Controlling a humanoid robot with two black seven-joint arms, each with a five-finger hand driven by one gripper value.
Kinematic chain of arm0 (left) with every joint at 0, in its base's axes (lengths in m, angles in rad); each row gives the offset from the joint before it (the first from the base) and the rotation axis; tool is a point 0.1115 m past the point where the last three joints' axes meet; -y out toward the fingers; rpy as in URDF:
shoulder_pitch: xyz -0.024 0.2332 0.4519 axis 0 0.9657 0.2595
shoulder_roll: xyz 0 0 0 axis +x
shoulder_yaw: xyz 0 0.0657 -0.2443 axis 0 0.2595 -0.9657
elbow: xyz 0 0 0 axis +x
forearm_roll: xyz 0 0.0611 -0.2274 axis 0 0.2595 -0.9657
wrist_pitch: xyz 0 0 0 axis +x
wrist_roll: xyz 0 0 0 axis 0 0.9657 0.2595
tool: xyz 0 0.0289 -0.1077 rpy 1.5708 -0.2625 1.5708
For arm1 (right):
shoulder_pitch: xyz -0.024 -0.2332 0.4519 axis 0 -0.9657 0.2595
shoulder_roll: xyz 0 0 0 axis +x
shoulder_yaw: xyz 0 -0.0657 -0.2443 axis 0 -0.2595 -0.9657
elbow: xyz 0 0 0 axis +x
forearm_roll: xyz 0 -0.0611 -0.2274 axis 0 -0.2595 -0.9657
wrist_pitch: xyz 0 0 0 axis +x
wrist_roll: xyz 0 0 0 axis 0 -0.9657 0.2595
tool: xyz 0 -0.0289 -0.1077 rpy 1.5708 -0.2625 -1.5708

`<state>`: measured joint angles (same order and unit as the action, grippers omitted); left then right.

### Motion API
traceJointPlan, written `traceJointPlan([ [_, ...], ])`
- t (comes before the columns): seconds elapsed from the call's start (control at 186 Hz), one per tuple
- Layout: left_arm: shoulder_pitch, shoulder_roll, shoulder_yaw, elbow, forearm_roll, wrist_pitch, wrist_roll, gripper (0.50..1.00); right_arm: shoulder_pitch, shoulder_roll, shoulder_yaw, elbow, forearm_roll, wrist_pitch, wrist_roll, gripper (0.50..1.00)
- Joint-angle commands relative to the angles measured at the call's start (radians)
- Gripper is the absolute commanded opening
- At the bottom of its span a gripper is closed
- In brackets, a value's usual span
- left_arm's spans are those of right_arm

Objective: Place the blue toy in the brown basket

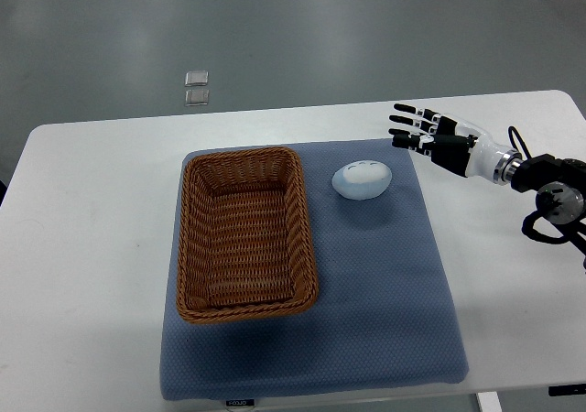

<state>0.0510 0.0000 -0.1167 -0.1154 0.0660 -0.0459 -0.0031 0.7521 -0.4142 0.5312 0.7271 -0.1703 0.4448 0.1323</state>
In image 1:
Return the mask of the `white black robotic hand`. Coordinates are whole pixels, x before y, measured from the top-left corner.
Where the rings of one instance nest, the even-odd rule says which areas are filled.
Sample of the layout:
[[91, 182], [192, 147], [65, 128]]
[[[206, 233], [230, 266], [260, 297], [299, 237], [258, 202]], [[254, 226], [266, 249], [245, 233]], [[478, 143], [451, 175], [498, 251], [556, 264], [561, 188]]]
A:
[[453, 174], [505, 184], [510, 181], [508, 172], [512, 166], [521, 164], [522, 157], [516, 149], [496, 143], [478, 125], [404, 103], [395, 103], [394, 109], [417, 117], [391, 114], [392, 122], [430, 131], [430, 134], [389, 128], [392, 145], [429, 156], [434, 164]]

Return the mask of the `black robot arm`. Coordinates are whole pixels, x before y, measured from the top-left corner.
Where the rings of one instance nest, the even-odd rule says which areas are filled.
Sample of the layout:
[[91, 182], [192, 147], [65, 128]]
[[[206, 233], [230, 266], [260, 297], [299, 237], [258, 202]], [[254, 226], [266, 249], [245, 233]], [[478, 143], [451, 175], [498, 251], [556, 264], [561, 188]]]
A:
[[395, 103], [389, 120], [403, 128], [388, 130], [392, 145], [428, 157], [463, 178], [479, 177], [534, 191], [535, 210], [525, 217], [522, 234], [538, 243], [572, 244], [585, 252], [585, 163], [550, 154], [533, 156], [517, 128], [507, 128], [500, 145], [477, 125], [414, 105]]

